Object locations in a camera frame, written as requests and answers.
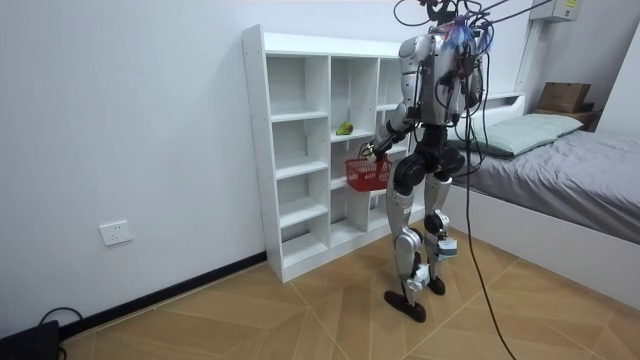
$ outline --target electrical box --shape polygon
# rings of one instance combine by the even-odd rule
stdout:
[[[545,0],[535,0],[533,5],[540,4],[544,1]],[[529,18],[531,20],[542,20],[544,22],[576,21],[581,3],[582,0],[551,0],[531,10]]]

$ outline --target white bookshelf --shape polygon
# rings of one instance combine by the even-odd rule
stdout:
[[[257,25],[244,31],[243,49],[267,257],[288,281],[390,232],[386,191],[352,189],[344,162],[401,100],[399,44]],[[344,121],[354,131],[336,135]],[[395,144],[390,159],[405,157],[410,144]],[[416,193],[412,221],[424,217]]]

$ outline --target black foot plate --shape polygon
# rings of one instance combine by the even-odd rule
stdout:
[[[427,285],[429,287],[429,289],[431,289],[431,291],[433,291],[434,294],[436,295],[444,295],[444,293],[446,292],[446,287],[444,286],[444,281],[442,281],[442,279],[440,279],[439,277],[431,280],[429,282],[429,285]]]
[[[384,293],[384,300],[394,309],[407,314],[416,322],[423,323],[427,321],[427,312],[424,307],[418,303],[415,306],[407,304],[407,299],[402,294],[387,291]]]

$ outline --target wall outlet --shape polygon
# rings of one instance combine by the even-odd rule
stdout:
[[[129,223],[127,221],[100,226],[100,233],[102,234],[102,240],[106,246],[133,239],[133,237],[131,237],[131,231],[129,230]]]

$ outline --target black device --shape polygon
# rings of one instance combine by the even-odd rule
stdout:
[[[0,360],[58,360],[58,322],[49,321],[0,339]]]

